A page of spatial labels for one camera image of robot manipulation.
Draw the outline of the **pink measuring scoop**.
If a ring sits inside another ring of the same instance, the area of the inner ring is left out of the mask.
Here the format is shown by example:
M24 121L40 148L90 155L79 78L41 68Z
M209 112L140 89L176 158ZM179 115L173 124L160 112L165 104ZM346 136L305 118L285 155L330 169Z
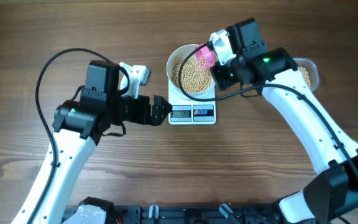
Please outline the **pink measuring scoop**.
M210 69L219 62L214 50L211 50L208 46L200 48L195 53L195 57L203 70Z

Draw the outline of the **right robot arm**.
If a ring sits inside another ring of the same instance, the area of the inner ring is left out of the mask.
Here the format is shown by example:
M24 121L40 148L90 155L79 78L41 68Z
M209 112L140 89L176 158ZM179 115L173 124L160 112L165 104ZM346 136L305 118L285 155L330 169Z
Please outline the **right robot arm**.
M328 223L358 208L358 143L330 117L306 84L295 59L283 48L269 50L254 19L213 33L213 67L221 89L240 83L255 90L284 117L306 149L316 177L278 201L286 223Z

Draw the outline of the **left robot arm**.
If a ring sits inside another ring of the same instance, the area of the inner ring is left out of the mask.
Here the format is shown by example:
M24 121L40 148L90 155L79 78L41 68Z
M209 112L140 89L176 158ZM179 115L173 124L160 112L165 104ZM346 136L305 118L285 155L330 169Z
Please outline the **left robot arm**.
M134 98L128 83L119 86L123 64L93 60L79 101L67 100L55 110L48 153L14 223L60 223L78 176L110 126L124 122L159 126L172 111L161 96Z

